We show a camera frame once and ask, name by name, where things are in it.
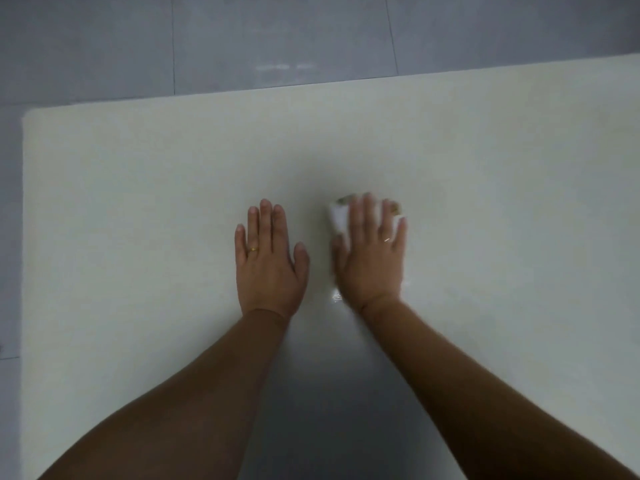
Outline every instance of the forearm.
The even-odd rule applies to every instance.
[[[365,322],[414,389],[470,479],[636,478],[526,400],[400,302]]]
[[[193,363],[85,435],[50,479],[236,478],[286,322],[254,311]]]

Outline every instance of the finger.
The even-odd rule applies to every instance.
[[[246,231],[246,247],[247,253],[249,257],[258,256],[257,251],[252,251],[252,249],[257,250],[260,246],[260,242],[258,239],[258,208],[251,206],[249,208],[249,213],[247,215],[247,231]]]
[[[396,240],[394,241],[394,249],[402,255],[404,255],[404,249],[406,248],[407,226],[406,217],[400,219],[400,222],[398,223],[398,230],[396,232]]]
[[[236,227],[236,266],[240,267],[246,263],[246,242],[244,236],[244,226],[238,224]]]
[[[364,240],[362,219],[362,201],[359,197],[354,197],[349,203],[349,237],[351,238],[351,249],[356,249]]]
[[[273,208],[273,252],[289,256],[287,215],[281,205]]]
[[[296,244],[293,248],[293,270],[296,273],[298,282],[303,285],[303,289],[307,288],[309,281],[309,253],[302,242]]]
[[[338,234],[331,241],[331,257],[333,265],[333,273],[338,274],[347,265],[347,246],[344,243],[342,234]]]
[[[367,242],[374,242],[378,237],[378,225],[374,213],[375,201],[373,195],[367,192],[364,194],[364,238]]]
[[[391,202],[389,199],[382,201],[382,220],[378,236],[380,241],[390,242],[394,234],[394,218],[391,215]]]
[[[271,252],[271,202],[260,201],[260,229],[258,230],[260,252]]]

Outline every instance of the left hand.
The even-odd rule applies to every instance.
[[[289,322],[309,277],[309,254],[302,242],[294,247],[293,258],[284,209],[272,209],[271,202],[262,199],[260,210],[249,208],[246,236],[242,224],[236,227],[236,284],[243,315],[268,310]]]

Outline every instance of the floor tile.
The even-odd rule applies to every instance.
[[[388,0],[401,75],[640,50],[640,0]]]
[[[20,359],[0,360],[0,478],[20,480]]]
[[[173,0],[176,94],[396,74],[385,0]]]
[[[0,104],[171,94],[171,0],[0,0]]]
[[[22,125],[26,106],[0,107],[0,358],[20,352]]]

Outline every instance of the white board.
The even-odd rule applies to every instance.
[[[631,55],[28,113],[26,478],[238,318],[233,234],[261,197],[312,277],[243,476],[461,477],[330,299],[324,209],[365,190],[409,218],[425,320],[640,470],[639,88]]]

